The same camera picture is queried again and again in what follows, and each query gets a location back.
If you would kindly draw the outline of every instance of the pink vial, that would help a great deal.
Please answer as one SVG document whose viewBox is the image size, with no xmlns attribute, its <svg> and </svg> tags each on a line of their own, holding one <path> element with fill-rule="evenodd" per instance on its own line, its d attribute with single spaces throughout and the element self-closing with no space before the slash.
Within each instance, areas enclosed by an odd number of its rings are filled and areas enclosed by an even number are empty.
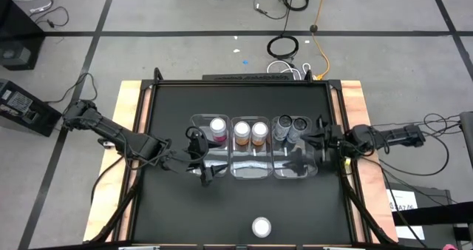
<svg viewBox="0 0 473 250">
<path fill-rule="evenodd" d="M 215 118 L 210 122 L 210 130 L 214 141 L 222 142 L 227 139 L 227 124 L 222 118 Z"/>
</svg>

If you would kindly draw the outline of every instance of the paper sheet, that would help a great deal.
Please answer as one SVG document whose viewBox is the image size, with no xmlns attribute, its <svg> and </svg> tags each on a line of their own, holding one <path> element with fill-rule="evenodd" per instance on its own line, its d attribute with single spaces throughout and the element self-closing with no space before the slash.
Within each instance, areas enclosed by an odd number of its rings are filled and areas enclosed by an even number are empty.
<svg viewBox="0 0 473 250">
<path fill-rule="evenodd" d="M 394 205 L 394 201 L 392 200 L 391 192 L 386 189 L 387 197 L 389 198 L 389 207 L 391 208 L 391 212 L 395 212 L 396 208 Z M 407 191 L 398 191 L 392 190 L 394 197 L 396 199 L 396 203 L 398 204 L 398 208 L 400 211 L 407 210 L 407 209 L 416 209 L 417 202 L 415 201 L 415 194 L 414 192 L 407 192 Z M 422 226 L 411 226 L 412 230 L 416 233 L 416 235 L 421 239 L 425 240 L 423 235 Z M 406 239 L 414 239 L 414 235 L 411 233 L 409 228 L 406 226 L 396 227 L 396 233 L 398 234 L 399 238 L 406 238 Z"/>
</svg>

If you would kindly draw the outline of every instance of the vial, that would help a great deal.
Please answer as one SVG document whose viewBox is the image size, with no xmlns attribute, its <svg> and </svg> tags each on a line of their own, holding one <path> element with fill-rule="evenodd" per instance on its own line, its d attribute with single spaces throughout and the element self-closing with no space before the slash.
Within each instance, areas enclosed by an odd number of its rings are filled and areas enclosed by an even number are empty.
<svg viewBox="0 0 473 250">
<path fill-rule="evenodd" d="M 289 133 L 290 126 L 293 124 L 293 119 L 287 115 L 282 115 L 278 118 L 274 128 L 274 139 L 283 141 Z"/>
<path fill-rule="evenodd" d="M 251 225 L 253 233 L 260 238 L 267 237 L 271 233 L 271 223 L 266 217 L 258 217 Z"/>
<path fill-rule="evenodd" d="M 210 122 L 210 130 L 214 141 L 222 142 L 227 139 L 227 124 L 222 118 L 215 118 Z"/>
<path fill-rule="evenodd" d="M 250 126 L 244 121 L 240 121 L 235 125 L 234 134 L 235 143 L 244 146 L 250 141 Z"/>
<path fill-rule="evenodd" d="M 255 146 L 262 146 L 268 135 L 268 126 L 262 122 L 257 122 L 251 129 L 251 143 Z"/>
<path fill-rule="evenodd" d="M 303 118 L 297 118 L 287 134 L 287 142 L 296 143 L 307 128 L 307 122 Z"/>
</svg>

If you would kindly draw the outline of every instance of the white round object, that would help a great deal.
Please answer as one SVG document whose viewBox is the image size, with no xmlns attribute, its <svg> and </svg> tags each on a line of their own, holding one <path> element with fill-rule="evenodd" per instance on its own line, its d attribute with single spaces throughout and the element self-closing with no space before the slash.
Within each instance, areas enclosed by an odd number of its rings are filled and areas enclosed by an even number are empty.
<svg viewBox="0 0 473 250">
<path fill-rule="evenodd" d="M 250 134 L 250 126 L 244 121 L 240 121 L 235 125 L 235 135 L 241 138 L 248 137 Z"/>
<path fill-rule="evenodd" d="M 266 136 L 268 134 L 268 127 L 266 124 L 259 122 L 253 125 L 253 134 L 257 136 Z"/>
<path fill-rule="evenodd" d="M 227 129 L 225 121 L 221 118 L 215 118 L 210 122 L 210 129 L 212 132 L 223 132 Z"/>
<path fill-rule="evenodd" d="M 271 233 L 271 223 L 266 217 L 258 217 L 253 221 L 252 229 L 257 237 L 264 238 Z"/>
</svg>

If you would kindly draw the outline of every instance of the clear plastic tray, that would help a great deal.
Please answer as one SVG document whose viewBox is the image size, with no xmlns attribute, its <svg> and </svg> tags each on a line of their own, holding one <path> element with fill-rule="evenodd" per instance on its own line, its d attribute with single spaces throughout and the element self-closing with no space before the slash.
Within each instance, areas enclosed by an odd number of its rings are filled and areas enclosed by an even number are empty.
<svg viewBox="0 0 473 250">
<path fill-rule="evenodd" d="M 228 165 L 228 148 L 230 146 L 230 118 L 227 115 L 219 114 L 196 114 L 191 117 L 191 125 L 197 126 L 202 129 L 205 136 L 209 141 L 214 141 L 214 135 L 210 130 L 210 122 L 215 118 L 221 118 L 227 124 L 227 139 L 225 141 L 217 142 L 221 143 L 222 146 L 212 148 L 208 150 L 208 154 L 204 158 L 205 167 L 210 168 L 211 166 Z M 227 172 L 227 169 L 222 170 L 217 176 L 223 176 Z M 190 173 L 201 175 L 200 169 L 193 169 Z"/>
<path fill-rule="evenodd" d="M 271 129 L 274 129 L 278 121 L 275 117 L 271 121 Z M 304 134 L 312 130 L 312 121 L 304 116 L 291 116 L 293 120 L 303 118 L 307 122 Z M 314 148 L 299 139 L 295 143 L 287 142 L 287 139 L 278 141 L 271 138 L 273 150 L 273 167 L 276 178 L 299 179 L 307 178 L 317 174 L 317 165 L 314 160 Z"/>
<path fill-rule="evenodd" d="M 261 146 L 255 146 L 250 141 L 244 146 L 235 143 L 234 126 L 240 121 L 250 125 L 250 129 L 257 122 L 263 122 L 268 126 L 266 141 Z M 271 174 L 273 166 L 271 163 L 271 132 L 269 120 L 265 117 L 245 116 L 231 119 L 231 148 L 230 148 L 230 171 L 237 179 L 263 179 Z"/>
</svg>

